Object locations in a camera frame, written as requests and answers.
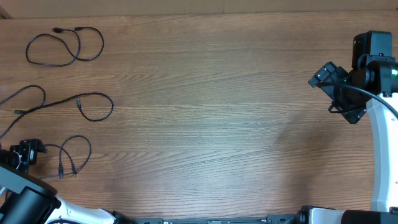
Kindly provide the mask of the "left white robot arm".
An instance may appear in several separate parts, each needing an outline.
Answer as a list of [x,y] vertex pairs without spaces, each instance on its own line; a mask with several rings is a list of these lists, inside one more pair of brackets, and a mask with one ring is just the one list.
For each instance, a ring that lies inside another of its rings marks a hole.
[[11,193],[1,205],[1,223],[137,223],[116,211],[85,208],[57,197],[51,185],[27,174],[40,152],[47,149],[39,139],[1,149],[1,192]]

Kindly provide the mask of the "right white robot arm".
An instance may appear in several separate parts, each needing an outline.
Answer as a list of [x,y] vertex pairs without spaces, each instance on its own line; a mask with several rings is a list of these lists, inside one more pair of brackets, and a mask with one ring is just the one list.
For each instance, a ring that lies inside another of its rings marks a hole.
[[331,98],[329,112],[356,124],[367,114],[374,146],[370,210],[304,206],[294,223],[397,223],[397,60],[392,34],[370,30],[353,39],[352,69],[328,62],[309,85]]

